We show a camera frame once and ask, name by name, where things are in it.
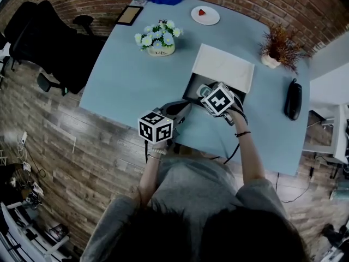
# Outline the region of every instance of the flower pot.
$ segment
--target flower pot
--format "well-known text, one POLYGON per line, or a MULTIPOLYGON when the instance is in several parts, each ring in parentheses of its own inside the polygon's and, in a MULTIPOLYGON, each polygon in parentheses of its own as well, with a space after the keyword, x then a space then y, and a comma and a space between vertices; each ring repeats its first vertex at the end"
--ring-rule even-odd
POLYGON ((176 46, 173 44, 172 46, 163 46, 159 49, 155 49, 152 46, 147 48, 148 53, 151 56, 167 56, 171 55, 175 52, 176 46))
POLYGON ((274 58, 271 58, 269 54, 264 54, 262 55, 261 57, 261 61, 264 65, 272 68, 272 69, 275 69, 277 66, 279 66, 281 63, 279 61, 277 61, 276 59, 274 58))

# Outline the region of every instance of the dried plant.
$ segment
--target dried plant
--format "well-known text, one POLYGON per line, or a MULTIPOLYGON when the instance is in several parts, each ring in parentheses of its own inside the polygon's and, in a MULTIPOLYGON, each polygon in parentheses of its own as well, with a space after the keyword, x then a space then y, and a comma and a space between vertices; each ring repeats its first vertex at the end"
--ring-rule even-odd
POLYGON ((298 75, 296 63, 301 58, 310 57, 310 54, 293 40, 296 36, 295 31, 287 32, 282 24, 271 26, 269 29, 270 33, 265 32, 263 35, 266 41, 260 44, 260 55, 268 54, 298 75))

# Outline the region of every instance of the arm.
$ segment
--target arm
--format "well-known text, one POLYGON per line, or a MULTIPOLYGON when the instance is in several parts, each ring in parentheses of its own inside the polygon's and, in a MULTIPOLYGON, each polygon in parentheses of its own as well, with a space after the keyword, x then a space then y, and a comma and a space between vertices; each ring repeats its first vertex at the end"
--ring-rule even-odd
MULTIPOLYGON (((234 120, 237 134, 249 131, 242 115, 233 110, 228 110, 228 112, 234 120)), ((265 178, 263 164, 253 143, 251 134, 249 133, 239 137, 239 143, 244 184, 258 178, 265 178)))
MULTIPOLYGON (((165 147, 166 147, 166 141, 153 146, 153 148, 158 148, 161 150, 164 150, 165 147)), ((143 207, 148 204, 153 194, 157 190, 156 183, 158 178, 158 170, 159 170, 160 162, 155 158, 160 159, 161 154, 152 152, 151 156, 154 158, 152 157, 148 158, 148 162, 146 164, 144 173, 141 177, 140 184, 138 186, 141 206, 143 207)))

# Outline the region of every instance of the strawberry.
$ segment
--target strawberry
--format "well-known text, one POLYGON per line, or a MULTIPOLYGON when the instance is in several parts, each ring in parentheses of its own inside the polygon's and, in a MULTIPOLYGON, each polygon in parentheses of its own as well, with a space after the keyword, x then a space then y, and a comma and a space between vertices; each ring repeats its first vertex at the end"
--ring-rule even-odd
POLYGON ((206 13, 200 9, 200 11, 198 11, 198 15, 205 15, 206 13))

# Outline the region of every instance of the tabletop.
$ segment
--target tabletop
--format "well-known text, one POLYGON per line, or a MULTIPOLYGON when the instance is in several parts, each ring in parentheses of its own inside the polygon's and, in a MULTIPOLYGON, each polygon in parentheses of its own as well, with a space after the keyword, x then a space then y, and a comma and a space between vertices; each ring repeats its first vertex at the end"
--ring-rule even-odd
MULTIPOLYGON (((175 6, 147 3, 132 26, 116 25, 89 77, 80 107, 137 128, 137 118, 147 110, 181 100, 202 43, 232 53, 255 65, 251 90, 244 101, 253 140, 263 165, 294 175, 298 169, 309 109, 309 68, 298 63, 297 82, 303 88, 302 109, 296 121, 283 112, 287 89, 295 76, 283 67, 270 69, 261 63, 259 43, 267 26, 235 11, 198 0, 175 6), (220 14, 216 25, 205 26, 191 18, 199 5, 220 14), (147 25, 173 20, 184 34, 176 38, 176 51, 152 57, 139 51, 134 39, 147 25)), ((179 128, 177 142, 198 150, 228 157, 238 144, 235 127, 223 118, 207 115, 197 105, 179 128)), ((232 159, 241 162, 240 151, 232 159)))

